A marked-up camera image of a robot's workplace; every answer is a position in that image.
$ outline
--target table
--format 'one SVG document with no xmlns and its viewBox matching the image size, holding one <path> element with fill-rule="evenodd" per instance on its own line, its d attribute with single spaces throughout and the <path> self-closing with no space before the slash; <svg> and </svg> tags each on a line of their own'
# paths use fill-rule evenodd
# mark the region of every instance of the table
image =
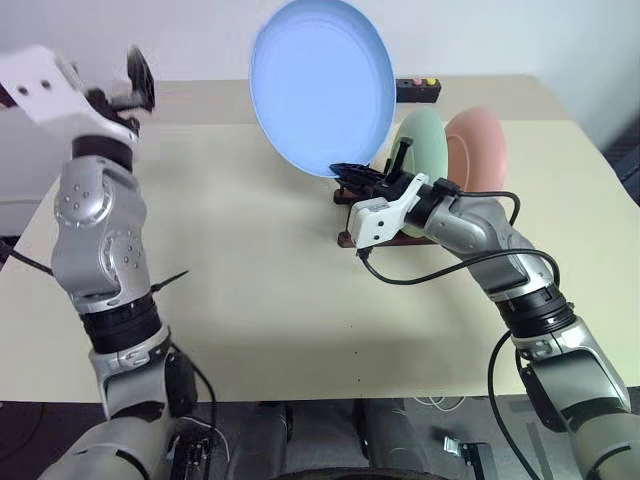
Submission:
<svg viewBox="0 0 640 480">
<path fill-rule="evenodd" d="M 558 260 L 576 304 L 628 385 L 640 384 L 640 217 L 613 170 L 535 79 L 442 78 L 443 121 L 483 105 L 500 117 L 505 188 L 520 229 Z M 335 183 L 274 151 L 246 82 L 160 83 L 135 166 L 152 281 L 189 269 L 156 296 L 173 338 L 223 401 L 486 394 L 489 353 L 505 331 L 470 275 L 397 287 L 370 276 L 336 235 Z M 396 121 L 417 108 L 398 108 Z M 387 148 L 377 161 L 384 159 Z M 18 250 L 43 263 L 57 235 L 56 185 Z M 394 278 L 454 263 L 437 246 L 377 249 Z M 98 401 L 90 343 L 51 278 L 10 260 L 0 273 L 0 398 Z M 497 393 L 520 393 L 511 346 Z"/>
</svg>

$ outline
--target blue plate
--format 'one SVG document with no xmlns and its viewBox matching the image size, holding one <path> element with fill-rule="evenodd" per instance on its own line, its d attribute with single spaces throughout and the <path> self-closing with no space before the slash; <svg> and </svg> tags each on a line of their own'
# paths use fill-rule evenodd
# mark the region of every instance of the blue plate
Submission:
<svg viewBox="0 0 640 480">
<path fill-rule="evenodd" d="M 338 0 L 295 0 L 262 28 L 251 59 L 253 108 L 273 146 L 307 173 L 368 165 L 396 104 L 387 50 L 371 22 Z"/>
</svg>

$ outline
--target white wall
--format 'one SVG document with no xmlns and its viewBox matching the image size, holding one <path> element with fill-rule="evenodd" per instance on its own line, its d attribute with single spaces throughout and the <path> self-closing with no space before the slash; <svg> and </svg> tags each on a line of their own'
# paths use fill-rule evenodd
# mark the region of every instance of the white wall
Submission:
<svg viewBox="0 0 640 480">
<path fill-rule="evenodd" d="M 22 0 L 1 10 L 0 51 L 42 43 L 109 88 L 138 44 L 158 80 L 246 78 L 260 25 L 285 0 Z M 530 73 L 594 143 L 640 108 L 638 0 L 352 0 L 377 26 L 398 75 Z M 41 195 L 61 147 L 0 115 L 3 199 Z M 11 142 L 15 155 L 5 155 Z M 27 145 L 29 158 L 16 150 Z M 29 178 L 33 172 L 38 178 Z"/>
</svg>

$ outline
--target floor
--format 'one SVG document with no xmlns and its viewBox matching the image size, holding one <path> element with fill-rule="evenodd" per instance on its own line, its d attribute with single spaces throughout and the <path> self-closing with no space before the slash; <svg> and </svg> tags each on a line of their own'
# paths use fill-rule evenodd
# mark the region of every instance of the floor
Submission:
<svg viewBox="0 0 640 480">
<path fill-rule="evenodd" d="M 640 388 L 630 389 L 635 413 L 640 413 Z M 531 404 L 524 396 L 498 399 L 505 422 L 524 454 L 544 480 L 578 480 L 566 435 L 545 430 L 537 421 Z M 293 439 L 287 451 L 287 471 L 328 466 L 366 466 L 351 424 L 352 402 L 291 402 L 294 410 Z M 252 411 L 250 403 L 219 405 L 220 430 L 233 448 L 243 423 Z M 442 413 L 433 407 L 405 400 L 407 413 L 423 441 L 430 473 L 452 480 L 471 480 L 471 469 L 461 459 L 442 451 L 444 432 L 464 442 L 491 444 L 499 478 L 525 480 L 528 477 L 517 463 L 492 418 L 486 398 L 468 398 L 454 412 Z M 0 458 L 21 443 L 36 424 L 41 404 L 5 402 L 0 407 Z M 197 412 L 206 418 L 206 404 Z M 92 425 L 102 421 L 96 404 L 46 404 L 40 427 L 33 439 L 20 452 L 0 463 L 3 480 L 32 480 L 55 461 Z M 222 480 L 226 459 L 222 445 L 212 469 L 212 480 Z"/>
</svg>

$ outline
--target pink plate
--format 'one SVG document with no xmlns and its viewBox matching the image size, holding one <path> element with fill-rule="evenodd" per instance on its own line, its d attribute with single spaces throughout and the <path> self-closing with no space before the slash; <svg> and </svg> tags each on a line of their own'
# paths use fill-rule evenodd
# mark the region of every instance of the pink plate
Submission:
<svg viewBox="0 0 640 480">
<path fill-rule="evenodd" d="M 498 117 L 484 108 L 456 115 L 445 128 L 449 180 L 468 192 L 501 190 L 507 173 L 507 146 Z"/>
</svg>

